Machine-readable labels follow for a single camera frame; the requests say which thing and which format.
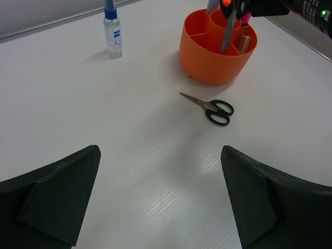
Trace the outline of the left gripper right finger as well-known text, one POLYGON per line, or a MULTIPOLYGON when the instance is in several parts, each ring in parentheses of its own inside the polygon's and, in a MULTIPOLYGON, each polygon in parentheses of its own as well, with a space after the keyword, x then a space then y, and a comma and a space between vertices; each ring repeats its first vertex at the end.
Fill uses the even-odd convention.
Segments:
POLYGON ((331 248, 331 187, 231 146, 220 159, 242 248, 331 248))

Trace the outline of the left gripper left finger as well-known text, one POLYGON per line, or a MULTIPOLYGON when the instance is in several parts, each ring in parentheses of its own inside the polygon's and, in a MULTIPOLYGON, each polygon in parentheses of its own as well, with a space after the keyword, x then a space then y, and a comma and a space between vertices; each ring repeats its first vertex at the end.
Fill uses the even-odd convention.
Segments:
POLYGON ((76 246, 101 151, 90 145, 1 182, 1 248, 76 246))

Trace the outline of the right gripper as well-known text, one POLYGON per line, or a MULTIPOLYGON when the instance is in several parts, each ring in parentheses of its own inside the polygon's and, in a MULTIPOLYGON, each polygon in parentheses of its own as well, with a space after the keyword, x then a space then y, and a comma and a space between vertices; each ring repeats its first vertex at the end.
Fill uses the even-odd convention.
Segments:
POLYGON ((242 1, 241 11, 253 17, 285 16, 293 12, 331 38, 331 0, 242 1))

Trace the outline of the pink cap black highlighter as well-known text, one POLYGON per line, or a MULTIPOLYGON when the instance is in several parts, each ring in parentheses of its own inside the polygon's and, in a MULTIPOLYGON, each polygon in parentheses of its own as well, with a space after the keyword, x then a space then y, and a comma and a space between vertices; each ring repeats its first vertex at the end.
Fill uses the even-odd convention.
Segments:
POLYGON ((242 19, 241 19, 241 25, 246 26, 249 23, 249 20, 251 18, 251 14, 247 13, 242 19))

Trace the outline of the large black scissors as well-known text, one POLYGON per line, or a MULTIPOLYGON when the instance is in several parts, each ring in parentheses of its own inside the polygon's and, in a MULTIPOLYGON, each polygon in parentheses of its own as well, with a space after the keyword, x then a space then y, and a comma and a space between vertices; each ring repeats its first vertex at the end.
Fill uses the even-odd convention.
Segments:
POLYGON ((245 5, 246 5, 245 1, 236 0, 232 1, 229 7, 224 7, 222 1, 220 1, 221 11, 225 19, 228 21, 222 45, 220 48, 221 54, 224 54, 228 49, 228 46, 230 44, 233 35, 233 29, 235 23, 246 15, 245 5))

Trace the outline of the grey eraser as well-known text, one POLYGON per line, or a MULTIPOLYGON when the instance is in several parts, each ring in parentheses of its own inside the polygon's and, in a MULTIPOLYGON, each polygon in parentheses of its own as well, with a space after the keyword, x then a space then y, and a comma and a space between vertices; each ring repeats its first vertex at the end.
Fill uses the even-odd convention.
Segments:
POLYGON ((245 54, 247 53, 249 44, 251 42, 251 37, 242 35, 238 44, 238 51, 240 54, 245 54))

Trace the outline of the orange cap black highlighter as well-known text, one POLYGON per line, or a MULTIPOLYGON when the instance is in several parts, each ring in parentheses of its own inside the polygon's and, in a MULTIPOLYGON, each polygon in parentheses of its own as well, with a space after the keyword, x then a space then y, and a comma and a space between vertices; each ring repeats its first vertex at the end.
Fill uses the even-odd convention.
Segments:
POLYGON ((232 0, 222 0, 222 4, 224 7, 229 7, 231 2, 232 2, 232 0))

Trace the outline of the pastel blue highlighter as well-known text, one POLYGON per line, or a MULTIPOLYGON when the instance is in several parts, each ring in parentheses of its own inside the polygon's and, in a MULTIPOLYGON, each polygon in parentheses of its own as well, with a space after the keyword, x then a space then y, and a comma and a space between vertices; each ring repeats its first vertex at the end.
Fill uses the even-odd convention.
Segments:
POLYGON ((210 14, 213 10, 218 9, 219 0, 208 0, 206 12, 210 14))

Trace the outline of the small black scissors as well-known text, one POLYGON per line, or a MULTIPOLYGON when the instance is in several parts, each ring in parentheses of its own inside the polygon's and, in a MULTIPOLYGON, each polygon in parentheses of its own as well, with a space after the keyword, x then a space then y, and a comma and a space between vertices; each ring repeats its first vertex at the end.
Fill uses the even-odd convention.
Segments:
POLYGON ((187 98, 188 100, 196 103, 201 106, 205 112, 206 118, 215 125, 218 126, 227 126, 230 123, 230 117, 234 113, 234 108, 231 104, 223 100, 211 100, 203 101, 193 96, 187 95, 180 92, 180 95, 187 98), (219 117, 224 120, 224 122, 217 121, 213 117, 219 117))

